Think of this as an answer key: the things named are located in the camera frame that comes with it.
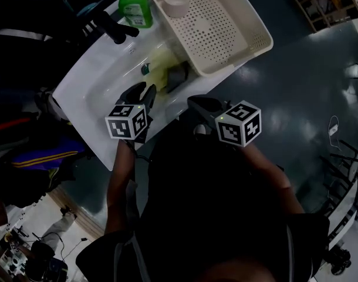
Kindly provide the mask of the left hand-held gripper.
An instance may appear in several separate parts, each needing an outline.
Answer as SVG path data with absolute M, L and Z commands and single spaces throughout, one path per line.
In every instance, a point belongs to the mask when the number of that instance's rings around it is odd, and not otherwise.
M 140 82 L 125 91 L 108 116 L 105 117 L 107 129 L 112 139 L 145 143 L 148 129 L 153 121 L 149 115 L 157 94 L 152 84 L 141 99 L 146 88 Z

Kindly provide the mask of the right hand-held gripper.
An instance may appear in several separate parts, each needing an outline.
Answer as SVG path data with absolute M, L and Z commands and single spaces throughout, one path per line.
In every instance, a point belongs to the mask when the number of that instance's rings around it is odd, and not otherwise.
M 262 132 L 260 108 L 245 100 L 232 104 L 206 95 L 194 95 L 187 103 L 191 108 L 204 110 L 207 126 L 221 142 L 246 147 Z

